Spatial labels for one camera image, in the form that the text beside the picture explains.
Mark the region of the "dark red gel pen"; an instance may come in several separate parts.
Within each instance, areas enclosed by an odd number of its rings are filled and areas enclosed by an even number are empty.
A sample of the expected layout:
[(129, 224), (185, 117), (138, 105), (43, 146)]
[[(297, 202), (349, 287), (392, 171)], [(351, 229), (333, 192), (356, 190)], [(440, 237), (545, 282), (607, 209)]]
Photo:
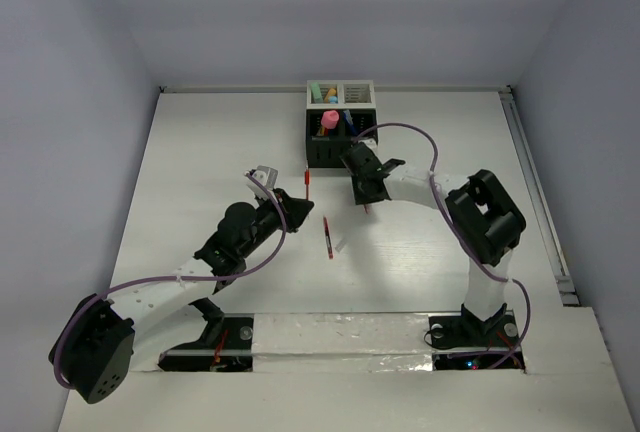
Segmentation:
[(326, 216), (323, 216), (322, 221), (323, 221), (324, 237), (325, 237), (328, 258), (329, 260), (333, 260), (334, 251), (333, 251), (333, 246), (331, 241), (329, 222)]

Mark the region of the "clear cap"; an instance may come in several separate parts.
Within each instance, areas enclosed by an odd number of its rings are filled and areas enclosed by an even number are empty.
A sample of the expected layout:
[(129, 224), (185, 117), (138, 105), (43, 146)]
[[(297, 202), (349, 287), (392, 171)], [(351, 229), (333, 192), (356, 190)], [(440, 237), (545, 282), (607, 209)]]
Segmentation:
[(345, 248), (345, 246), (346, 246), (346, 245), (347, 245), (347, 238), (346, 238), (346, 237), (343, 237), (343, 238), (342, 238), (342, 239), (341, 239), (341, 240), (336, 244), (336, 246), (335, 246), (335, 250), (336, 250), (337, 252), (341, 252), (341, 251)]

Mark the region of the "blue ballpoint pen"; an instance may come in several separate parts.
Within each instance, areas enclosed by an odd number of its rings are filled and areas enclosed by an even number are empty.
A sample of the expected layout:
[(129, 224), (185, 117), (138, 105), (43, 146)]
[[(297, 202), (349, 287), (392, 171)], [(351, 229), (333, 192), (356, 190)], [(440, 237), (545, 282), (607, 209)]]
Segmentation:
[(347, 121), (347, 125), (349, 127), (349, 130), (350, 130), (352, 136), (355, 137), (355, 136), (359, 135), (359, 132), (358, 132), (357, 128), (355, 127), (355, 125), (354, 125), (354, 123), (352, 121)]

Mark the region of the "purple ink pen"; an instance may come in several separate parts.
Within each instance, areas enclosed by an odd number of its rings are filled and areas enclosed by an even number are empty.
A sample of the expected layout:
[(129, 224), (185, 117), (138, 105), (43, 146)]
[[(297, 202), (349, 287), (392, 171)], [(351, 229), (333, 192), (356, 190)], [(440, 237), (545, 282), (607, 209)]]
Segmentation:
[(347, 122), (347, 124), (349, 124), (350, 126), (353, 125), (353, 119), (351, 116), (351, 112), (348, 109), (343, 110), (343, 116), (345, 121)]

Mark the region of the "orange highlighter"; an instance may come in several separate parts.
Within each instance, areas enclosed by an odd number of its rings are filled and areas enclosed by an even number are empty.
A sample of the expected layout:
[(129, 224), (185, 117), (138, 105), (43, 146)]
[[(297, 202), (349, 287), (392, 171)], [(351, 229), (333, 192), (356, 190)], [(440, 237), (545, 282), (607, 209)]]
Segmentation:
[(332, 97), (337, 95), (337, 90), (335, 88), (329, 88), (324, 96), (324, 101), (329, 102)]

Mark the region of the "green highlighter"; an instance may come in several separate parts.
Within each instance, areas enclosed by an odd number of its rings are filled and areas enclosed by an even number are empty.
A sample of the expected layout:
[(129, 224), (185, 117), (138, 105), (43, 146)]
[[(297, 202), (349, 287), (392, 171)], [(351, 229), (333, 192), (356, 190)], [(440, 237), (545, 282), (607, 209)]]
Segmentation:
[(311, 93), (311, 98), (314, 103), (322, 103), (323, 95), (320, 89), (320, 86), (317, 82), (312, 82), (309, 84), (309, 90)]

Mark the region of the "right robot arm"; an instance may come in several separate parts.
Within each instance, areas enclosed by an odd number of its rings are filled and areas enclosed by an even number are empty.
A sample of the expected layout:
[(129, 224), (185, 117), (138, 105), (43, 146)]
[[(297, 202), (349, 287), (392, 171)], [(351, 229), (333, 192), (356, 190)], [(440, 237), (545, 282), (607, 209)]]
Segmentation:
[(491, 338), (506, 311), (509, 262), (526, 228), (524, 215), (496, 175), (481, 169), (470, 176), (452, 176), (400, 159), (381, 162), (363, 142), (342, 154), (341, 160), (358, 205), (402, 201), (442, 214), (469, 257), (460, 331), (473, 344)]

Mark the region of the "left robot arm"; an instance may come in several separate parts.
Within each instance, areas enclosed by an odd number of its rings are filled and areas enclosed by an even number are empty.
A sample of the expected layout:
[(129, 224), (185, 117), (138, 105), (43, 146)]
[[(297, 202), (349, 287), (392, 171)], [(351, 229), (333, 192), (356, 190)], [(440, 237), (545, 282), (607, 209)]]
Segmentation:
[(126, 377), (136, 340), (186, 306), (200, 310), (187, 323), (189, 338), (215, 344), (223, 315), (211, 296), (251, 274), (247, 258), (274, 234), (297, 232), (314, 208), (281, 188), (258, 191), (256, 201), (228, 206), (213, 235), (173, 274), (82, 299), (49, 352), (56, 379), (88, 404), (106, 399)]

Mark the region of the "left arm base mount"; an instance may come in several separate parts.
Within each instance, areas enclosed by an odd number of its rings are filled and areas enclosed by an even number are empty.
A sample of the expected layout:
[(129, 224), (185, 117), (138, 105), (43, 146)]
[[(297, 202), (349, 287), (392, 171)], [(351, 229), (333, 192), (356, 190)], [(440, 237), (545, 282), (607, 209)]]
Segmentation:
[(254, 316), (226, 315), (210, 299), (190, 304), (205, 322), (200, 336), (163, 352), (158, 367), (164, 372), (251, 372)]

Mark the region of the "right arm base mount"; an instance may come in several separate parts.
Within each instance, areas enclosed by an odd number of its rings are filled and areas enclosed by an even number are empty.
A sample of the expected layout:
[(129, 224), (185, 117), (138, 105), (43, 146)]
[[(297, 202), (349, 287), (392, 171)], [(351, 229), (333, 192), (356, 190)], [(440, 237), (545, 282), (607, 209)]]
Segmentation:
[(423, 341), (436, 370), (526, 370), (515, 316), (505, 303), (487, 319), (464, 304), (459, 312), (431, 316)]

